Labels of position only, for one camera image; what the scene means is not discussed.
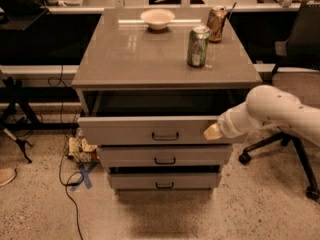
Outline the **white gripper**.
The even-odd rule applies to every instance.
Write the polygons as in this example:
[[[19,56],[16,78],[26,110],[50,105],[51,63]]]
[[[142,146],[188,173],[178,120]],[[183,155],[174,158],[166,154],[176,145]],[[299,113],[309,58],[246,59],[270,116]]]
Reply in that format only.
[[[262,122],[253,118],[249,114],[247,105],[241,103],[221,114],[217,124],[212,124],[203,134],[207,140],[217,140],[222,136],[235,138],[261,126]]]

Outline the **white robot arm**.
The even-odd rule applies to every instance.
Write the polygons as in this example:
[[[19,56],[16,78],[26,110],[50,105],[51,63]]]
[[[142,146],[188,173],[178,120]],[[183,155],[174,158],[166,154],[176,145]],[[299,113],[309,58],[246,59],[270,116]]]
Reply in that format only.
[[[253,88],[243,103],[222,113],[203,134],[207,140],[231,139],[269,126],[288,129],[320,146],[320,109],[270,85]]]

